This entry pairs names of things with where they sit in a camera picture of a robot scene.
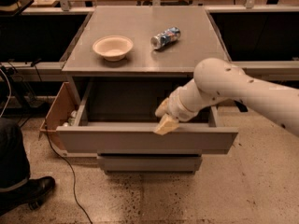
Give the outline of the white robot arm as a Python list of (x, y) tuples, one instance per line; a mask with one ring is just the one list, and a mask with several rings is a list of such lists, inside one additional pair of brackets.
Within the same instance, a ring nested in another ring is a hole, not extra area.
[(154, 132), (165, 135), (225, 100), (237, 101), (299, 136), (299, 90), (246, 75), (244, 70), (217, 58), (196, 65), (193, 79), (176, 88), (155, 111), (160, 119)]

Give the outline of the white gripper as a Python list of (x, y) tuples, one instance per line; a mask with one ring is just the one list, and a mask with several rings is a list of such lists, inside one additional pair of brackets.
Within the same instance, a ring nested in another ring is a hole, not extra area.
[(181, 87), (175, 89), (168, 98), (165, 98), (155, 111), (155, 116), (161, 118), (154, 129), (159, 135), (174, 131), (179, 121), (187, 122), (198, 115), (198, 111), (190, 111), (180, 100)]

